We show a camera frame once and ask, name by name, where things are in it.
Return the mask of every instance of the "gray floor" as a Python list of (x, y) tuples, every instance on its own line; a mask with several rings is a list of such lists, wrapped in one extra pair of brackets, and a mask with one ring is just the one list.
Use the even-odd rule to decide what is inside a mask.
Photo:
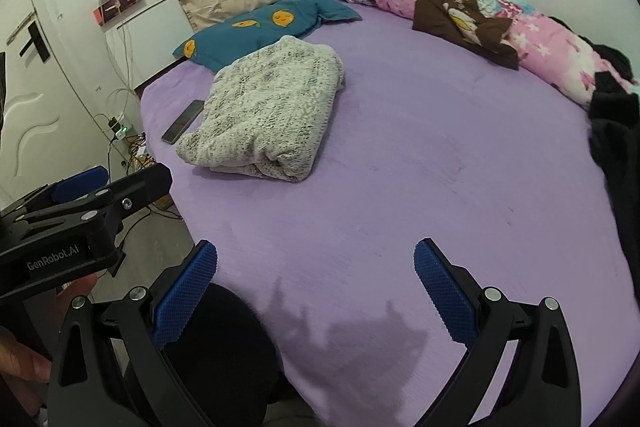
[[(116, 238), (118, 245), (124, 234), (148, 210), (130, 216), (125, 221), (123, 232)], [(94, 301), (121, 299), (135, 286), (150, 286), (164, 268), (180, 264), (190, 252), (193, 239), (183, 221), (166, 219), (152, 214), (140, 221), (127, 237), (124, 251), (127, 253), (120, 271), (114, 278), (108, 273), (100, 277), (92, 298)], [(118, 359), (124, 366), (127, 355), (124, 344), (114, 343)], [(264, 419), (269, 427), (321, 427), (314, 419), (309, 407), (296, 393), (289, 393), (283, 399), (270, 405)]]

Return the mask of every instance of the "screw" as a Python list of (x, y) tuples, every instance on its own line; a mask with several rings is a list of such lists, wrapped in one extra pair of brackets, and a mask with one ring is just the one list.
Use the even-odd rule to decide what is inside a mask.
[(89, 210), (89, 212), (84, 214), (84, 216), (82, 216), (80, 219), (82, 219), (83, 221), (88, 221), (89, 219), (93, 219), (97, 215), (98, 215), (97, 210)]
[(496, 288), (487, 288), (486, 290), (484, 290), (484, 296), (493, 302), (497, 302), (502, 299), (500, 290), (497, 290)]
[(79, 310), (80, 308), (82, 308), (82, 306), (84, 306), (85, 302), (86, 302), (86, 298), (79, 296), (71, 301), (71, 305), (75, 310)]
[(560, 307), (558, 301), (556, 301), (553, 297), (547, 297), (545, 299), (545, 306), (550, 310), (557, 310)]
[(129, 292), (129, 298), (132, 301), (140, 301), (145, 298), (146, 290), (142, 286), (138, 286), (137, 288), (133, 288)]

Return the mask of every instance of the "blue pillow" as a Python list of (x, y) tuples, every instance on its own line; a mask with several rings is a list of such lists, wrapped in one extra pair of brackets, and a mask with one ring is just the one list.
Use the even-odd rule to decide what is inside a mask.
[(336, 0), (282, 0), (196, 33), (174, 51), (216, 73), (238, 58), (278, 42), (284, 35), (304, 38), (324, 21), (360, 20)]

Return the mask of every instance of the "human hand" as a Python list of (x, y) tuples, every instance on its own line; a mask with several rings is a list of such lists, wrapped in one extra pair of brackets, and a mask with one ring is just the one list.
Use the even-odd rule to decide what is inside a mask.
[[(79, 295), (89, 295), (98, 278), (88, 275), (72, 282), (56, 296), (56, 318), (61, 326), (71, 301)], [(9, 389), (33, 416), (42, 406), (42, 399), (27, 382), (48, 383), (51, 362), (29, 347), (18, 343), (11, 335), (0, 332), (0, 373)]]

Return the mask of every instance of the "blue textured pad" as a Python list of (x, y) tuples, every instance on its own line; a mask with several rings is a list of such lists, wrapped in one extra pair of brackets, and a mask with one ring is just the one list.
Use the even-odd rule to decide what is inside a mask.
[(205, 243), (156, 307), (153, 340), (158, 349), (180, 338), (217, 267), (216, 247)]
[(68, 203), (86, 196), (89, 192), (105, 187), (107, 183), (109, 183), (107, 169), (102, 166), (94, 167), (58, 182), (51, 193), (51, 201), (57, 204)]
[(424, 241), (415, 247), (414, 266), (452, 340), (470, 349), (478, 337), (478, 328), (476, 311), (465, 293)]

